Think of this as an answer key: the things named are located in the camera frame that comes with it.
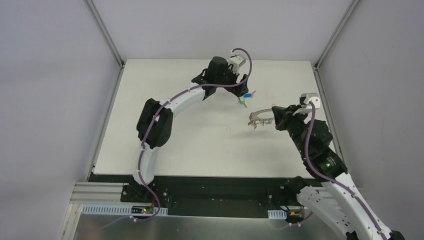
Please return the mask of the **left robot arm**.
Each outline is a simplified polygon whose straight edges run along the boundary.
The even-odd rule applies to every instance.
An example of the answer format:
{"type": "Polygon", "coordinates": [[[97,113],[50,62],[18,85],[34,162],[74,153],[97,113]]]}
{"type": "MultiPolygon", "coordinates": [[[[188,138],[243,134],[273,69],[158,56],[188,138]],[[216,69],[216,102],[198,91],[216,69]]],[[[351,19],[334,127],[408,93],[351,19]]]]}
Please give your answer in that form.
{"type": "Polygon", "coordinates": [[[140,154],[136,170],[132,175],[138,183],[133,195],[140,202],[147,202],[151,198],[159,198],[149,184],[154,180],[154,168],[161,147],[171,137],[174,118],[187,108],[206,100],[218,88],[223,88],[237,98],[248,92],[247,82],[251,71],[241,75],[240,69],[251,59],[231,53],[229,59],[214,56],[207,68],[195,76],[186,89],[167,99],[158,101],[148,99],[138,122],[136,130],[140,140],[140,154]]]}

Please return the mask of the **large metal keyring with keys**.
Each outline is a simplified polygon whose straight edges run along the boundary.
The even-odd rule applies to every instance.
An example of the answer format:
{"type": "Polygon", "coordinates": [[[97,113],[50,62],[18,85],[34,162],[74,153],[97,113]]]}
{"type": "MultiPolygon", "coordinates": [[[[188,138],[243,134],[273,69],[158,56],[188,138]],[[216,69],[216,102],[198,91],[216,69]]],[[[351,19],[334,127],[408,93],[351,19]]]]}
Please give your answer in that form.
{"type": "Polygon", "coordinates": [[[264,125],[270,125],[274,122],[275,118],[273,116],[271,117],[261,117],[261,115],[265,113],[272,113],[271,108],[261,109],[257,111],[253,111],[249,114],[249,121],[247,123],[248,126],[252,126],[255,130],[258,125],[264,126],[264,125]]]}

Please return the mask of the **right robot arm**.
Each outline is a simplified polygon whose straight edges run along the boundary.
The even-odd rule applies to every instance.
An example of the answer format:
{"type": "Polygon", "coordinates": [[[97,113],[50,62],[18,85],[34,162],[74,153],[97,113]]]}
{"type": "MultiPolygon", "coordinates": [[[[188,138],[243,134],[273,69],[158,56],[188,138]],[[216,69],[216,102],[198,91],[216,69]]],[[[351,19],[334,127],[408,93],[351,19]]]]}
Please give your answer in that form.
{"type": "Polygon", "coordinates": [[[316,119],[316,107],[308,105],[311,120],[301,105],[273,106],[275,128],[287,131],[308,173],[331,194],[332,205],[306,181],[297,176],[284,185],[284,200],[301,204],[346,240],[403,240],[401,232],[386,226],[372,211],[356,187],[345,163],[330,148],[333,136],[327,123],[316,119]]]}

